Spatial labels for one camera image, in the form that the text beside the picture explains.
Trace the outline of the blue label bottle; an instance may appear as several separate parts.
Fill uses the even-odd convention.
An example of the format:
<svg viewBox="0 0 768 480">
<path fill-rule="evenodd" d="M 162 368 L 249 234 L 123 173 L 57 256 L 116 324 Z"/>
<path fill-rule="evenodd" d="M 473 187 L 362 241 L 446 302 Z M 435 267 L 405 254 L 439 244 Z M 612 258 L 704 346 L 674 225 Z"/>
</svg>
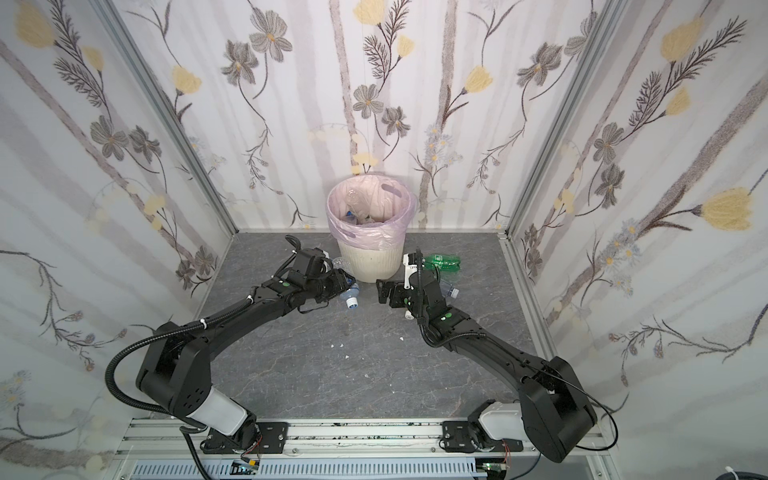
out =
<svg viewBox="0 0 768 480">
<path fill-rule="evenodd" d="M 359 285 L 357 282 L 354 282 L 340 295 L 340 298 L 348 309 L 356 309 L 359 306 L 359 294 Z"/>
</svg>

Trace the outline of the pink bin liner bag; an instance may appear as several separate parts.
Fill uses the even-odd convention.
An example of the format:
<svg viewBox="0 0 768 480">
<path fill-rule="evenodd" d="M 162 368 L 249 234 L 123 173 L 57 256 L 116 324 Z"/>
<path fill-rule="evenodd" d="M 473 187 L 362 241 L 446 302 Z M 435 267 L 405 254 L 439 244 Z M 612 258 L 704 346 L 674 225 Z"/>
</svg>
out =
<svg viewBox="0 0 768 480">
<path fill-rule="evenodd" d="M 326 214 L 330 232 L 340 243 L 385 250 L 404 242 L 416 206 L 416 195 L 399 180 L 360 175 L 331 189 Z"/>
</svg>

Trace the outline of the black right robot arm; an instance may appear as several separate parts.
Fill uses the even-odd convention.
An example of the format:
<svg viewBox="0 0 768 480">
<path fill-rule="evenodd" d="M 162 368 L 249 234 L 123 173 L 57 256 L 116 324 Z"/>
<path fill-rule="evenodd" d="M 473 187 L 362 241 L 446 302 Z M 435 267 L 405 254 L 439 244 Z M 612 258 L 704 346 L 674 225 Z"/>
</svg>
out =
<svg viewBox="0 0 768 480">
<path fill-rule="evenodd" d="M 379 302 L 404 309 L 429 347 L 474 361 L 517 394 L 512 406 L 488 400 L 465 422 L 444 423 L 442 449 L 489 452 L 498 444 L 528 441 L 555 463 L 573 450 L 585 450 L 582 441 L 596 427 L 602 404 L 584 390 L 572 366 L 561 357 L 545 360 L 504 342 L 449 304 L 439 270 L 427 267 L 421 251 L 405 255 L 403 265 L 403 280 L 377 280 Z"/>
</svg>

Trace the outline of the green bottle yellow cap right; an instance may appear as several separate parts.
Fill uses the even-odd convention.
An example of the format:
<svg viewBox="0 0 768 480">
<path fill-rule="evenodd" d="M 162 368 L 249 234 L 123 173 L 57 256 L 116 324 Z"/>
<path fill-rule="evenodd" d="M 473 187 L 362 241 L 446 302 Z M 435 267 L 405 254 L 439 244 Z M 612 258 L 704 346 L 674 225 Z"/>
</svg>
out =
<svg viewBox="0 0 768 480">
<path fill-rule="evenodd" d="M 458 255 L 430 254 L 424 257 L 424 264 L 441 272 L 458 272 L 461 269 L 461 259 Z"/>
</svg>

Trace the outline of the clear crushed bottle white cap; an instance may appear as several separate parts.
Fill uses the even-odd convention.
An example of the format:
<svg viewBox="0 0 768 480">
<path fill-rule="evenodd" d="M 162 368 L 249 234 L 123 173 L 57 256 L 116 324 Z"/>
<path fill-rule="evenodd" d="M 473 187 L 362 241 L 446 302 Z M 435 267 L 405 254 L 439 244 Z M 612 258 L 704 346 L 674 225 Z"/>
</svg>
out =
<svg viewBox="0 0 768 480">
<path fill-rule="evenodd" d="M 456 299 L 459 295 L 459 289 L 451 282 L 443 281 L 440 289 L 445 297 Z"/>
</svg>

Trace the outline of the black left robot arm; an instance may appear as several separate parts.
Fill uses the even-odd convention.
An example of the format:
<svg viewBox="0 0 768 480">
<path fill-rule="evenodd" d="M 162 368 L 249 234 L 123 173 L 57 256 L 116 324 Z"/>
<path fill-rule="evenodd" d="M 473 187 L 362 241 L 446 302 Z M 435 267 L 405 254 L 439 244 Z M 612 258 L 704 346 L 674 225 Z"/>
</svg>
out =
<svg viewBox="0 0 768 480">
<path fill-rule="evenodd" d="M 354 277 L 336 268 L 320 248 L 305 248 L 287 236 L 291 256 L 266 281 L 234 305 L 185 325 L 167 322 L 150 337 L 117 353 L 105 369 L 110 394 L 134 409 L 167 414 L 186 425 L 219 437 L 227 451 L 245 453 L 262 438 L 255 414 L 215 388 L 211 365 L 217 357 L 257 328 L 292 312 L 308 301 L 326 307 L 347 292 Z M 136 376 L 139 400 L 117 384 L 116 371 L 129 355 L 145 353 Z"/>
</svg>

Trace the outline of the blue cap bottle near bin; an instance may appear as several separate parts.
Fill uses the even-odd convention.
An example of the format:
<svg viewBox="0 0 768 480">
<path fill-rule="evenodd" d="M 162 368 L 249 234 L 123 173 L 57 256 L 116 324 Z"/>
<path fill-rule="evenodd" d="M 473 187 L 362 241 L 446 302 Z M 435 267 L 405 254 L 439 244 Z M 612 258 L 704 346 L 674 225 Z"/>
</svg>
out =
<svg viewBox="0 0 768 480">
<path fill-rule="evenodd" d="M 334 269 L 341 269 L 345 271 L 350 270 L 349 263 L 343 257 L 337 257 L 332 260 Z"/>
</svg>

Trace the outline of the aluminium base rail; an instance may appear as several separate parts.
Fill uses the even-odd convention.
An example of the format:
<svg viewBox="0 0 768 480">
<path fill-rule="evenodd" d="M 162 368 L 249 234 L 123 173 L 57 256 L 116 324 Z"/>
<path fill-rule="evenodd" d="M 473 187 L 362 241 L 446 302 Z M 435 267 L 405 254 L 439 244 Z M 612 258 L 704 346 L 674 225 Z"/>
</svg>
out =
<svg viewBox="0 0 768 480">
<path fill-rule="evenodd" d="M 183 434 L 175 420 L 134 420 L 109 464 L 109 479 L 199 479 L 208 460 L 257 466 L 266 459 L 471 458 L 485 479 L 616 479 L 601 434 L 589 433 L 587 450 L 563 462 L 547 460 L 528 441 L 498 444 L 489 452 L 452 453 L 441 447 L 443 425 L 463 419 L 271 419 L 247 453 L 228 449 L 213 433 Z"/>
</svg>

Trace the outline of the cream plastic waste bin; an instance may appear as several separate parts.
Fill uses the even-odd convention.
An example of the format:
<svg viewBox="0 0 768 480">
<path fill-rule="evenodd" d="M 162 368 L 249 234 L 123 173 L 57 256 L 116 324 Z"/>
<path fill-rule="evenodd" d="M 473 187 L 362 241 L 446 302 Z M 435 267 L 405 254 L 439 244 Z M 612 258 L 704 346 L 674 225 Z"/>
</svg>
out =
<svg viewBox="0 0 768 480">
<path fill-rule="evenodd" d="M 402 266 L 403 242 L 383 250 L 361 249 L 341 241 L 338 246 L 345 265 L 358 282 L 375 283 L 389 279 Z"/>
</svg>

